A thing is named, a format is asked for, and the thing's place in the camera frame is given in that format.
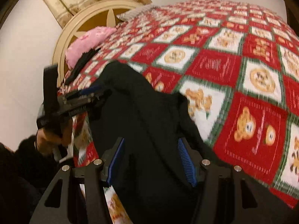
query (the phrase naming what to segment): black cloth on bed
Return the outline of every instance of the black cloth on bed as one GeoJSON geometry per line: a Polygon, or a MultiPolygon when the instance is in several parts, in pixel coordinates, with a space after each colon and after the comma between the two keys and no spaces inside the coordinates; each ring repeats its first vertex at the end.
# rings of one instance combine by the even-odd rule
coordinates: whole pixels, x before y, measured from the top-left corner
{"type": "MultiPolygon", "coordinates": [[[[187,182],[178,139],[186,137],[203,158],[228,165],[201,139],[188,115],[187,99],[179,93],[156,92],[141,74],[117,61],[108,64],[93,85],[112,90],[90,127],[99,156],[118,137],[125,138],[125,154],[113,187],[132,222],[190,223],[202,185],[192,188],[187,182]]],[[[263,193],[273,223],[283,223],[291,210],[252,181],[263,193]]]]}

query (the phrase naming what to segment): bed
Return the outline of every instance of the bed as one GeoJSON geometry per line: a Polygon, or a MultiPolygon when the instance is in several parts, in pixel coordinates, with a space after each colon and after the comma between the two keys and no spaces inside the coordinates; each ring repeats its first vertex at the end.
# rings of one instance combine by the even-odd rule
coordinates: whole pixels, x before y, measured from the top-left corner
{"type": "MultiPolygon", "coordinates": [[[[115,15],[140,4],[106,0],[78,13],[64,28],[53,56],[58,85],[68,45],[95,26],[117,32],[101,45],[76,80],[62,91],[89,87],[111,59],[142,73],[157,91],[180,92],[204,142],[222,160],[294,207],[299,199],[299,38],[264,7],[223,0],[190,0],[121,23],[115,15]]],[[[97,153],[86,115],[75,138],[88,139],[75,163],[97,153]]]]}

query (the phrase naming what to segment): metal screw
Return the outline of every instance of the metal screw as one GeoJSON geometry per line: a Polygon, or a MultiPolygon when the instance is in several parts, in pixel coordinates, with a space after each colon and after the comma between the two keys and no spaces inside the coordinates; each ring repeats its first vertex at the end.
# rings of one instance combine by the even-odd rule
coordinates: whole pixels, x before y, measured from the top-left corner
{"type": "Polygon", "coordinates": [[[242,171],[242,168],[241,168],[240,166],[236,165],[236,166],[234,166],[234,170],[235,170],[236,172],[241,172],[241,171],[242,171]]]}
{"type": "Polygon", "coordinates": [[[100,165],[102,163],[101,159],[95,159],[94,160],[94,165],[100,165]]]}
{"type": "Polygon", "coordinates": [[[64,165],[62,168],[62,171],[67,171],[67,170],[69,170],[70,169],[70,166],[68,166],[68,165],[64,165]]]}
{"type": "Polygon", "coordinates": [[[208,165],[211,164],[211,162],[210,162],[208,159],[203,159],[203,160],[201,161],[201,163],[202,163],[204,166],[208,166],[208,165]]]}

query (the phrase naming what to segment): person's hand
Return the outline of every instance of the person's hand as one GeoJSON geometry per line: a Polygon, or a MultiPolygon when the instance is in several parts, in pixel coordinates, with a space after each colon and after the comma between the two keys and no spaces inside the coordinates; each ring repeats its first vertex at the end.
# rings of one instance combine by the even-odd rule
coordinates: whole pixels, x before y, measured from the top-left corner
{"type": "Polygon", "coordinates": [[[52,133],[45,128],[38,130],[36,135],[36,146],[37,150],[44,156],[50,155],[53,152],[53,148],[62,144],[64,147],[71,143],[72,130],[73,130],[73,120],[70,119],[67,125],[63,128],[62,138],[58,135],[52,133]]]}

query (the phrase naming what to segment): round wooden headboard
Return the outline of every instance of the round wooden headboard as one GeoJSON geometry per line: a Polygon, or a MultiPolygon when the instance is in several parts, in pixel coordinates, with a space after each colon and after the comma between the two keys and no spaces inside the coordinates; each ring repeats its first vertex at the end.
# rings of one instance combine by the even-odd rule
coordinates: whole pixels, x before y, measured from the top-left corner
{"type": "Polygon", "coordinates": [[[96,26],[116,26],[121,22],[116,15],[141,5],[131,0],[103,0],[77,13],[64,27],[54,50],[52,64],[58,64],[57,86],[68,70],[65,52],[73,41],[96,26]]]}

